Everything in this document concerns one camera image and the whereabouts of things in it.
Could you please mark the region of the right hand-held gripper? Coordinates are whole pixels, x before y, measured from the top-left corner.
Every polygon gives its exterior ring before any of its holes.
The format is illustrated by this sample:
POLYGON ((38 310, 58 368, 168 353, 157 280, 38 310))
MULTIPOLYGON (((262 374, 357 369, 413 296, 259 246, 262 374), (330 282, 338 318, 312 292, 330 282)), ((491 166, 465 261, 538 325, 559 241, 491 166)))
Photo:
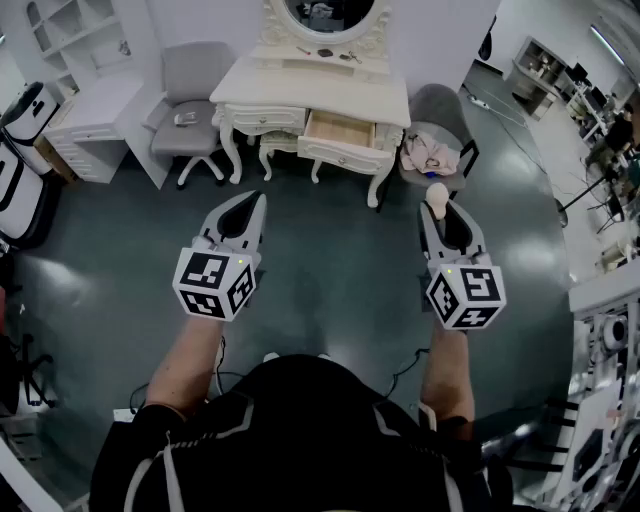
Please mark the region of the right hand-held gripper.
POLYGON ((446 330, 481 330, 506 306, 501 268, 486 252, 483 232, 454 201, 446 205, 444 244, 440 221, 422 200, 418 209, 419 238, 427 260, 425 307, 446 330), (445 250, 462 256, 446 261, 445 250))

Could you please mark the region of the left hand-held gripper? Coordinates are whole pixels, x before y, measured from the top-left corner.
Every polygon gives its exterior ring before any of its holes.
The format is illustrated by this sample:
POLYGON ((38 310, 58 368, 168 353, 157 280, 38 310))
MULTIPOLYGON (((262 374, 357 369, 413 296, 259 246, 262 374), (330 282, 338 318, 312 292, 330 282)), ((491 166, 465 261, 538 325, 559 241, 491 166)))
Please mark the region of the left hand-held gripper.
POLYGON ((181 250, 172 286, 192 316, 232 321, 258 289, 258 252, 266 218, 266 195, 232 197, 206 217, 201 235, 181 250))

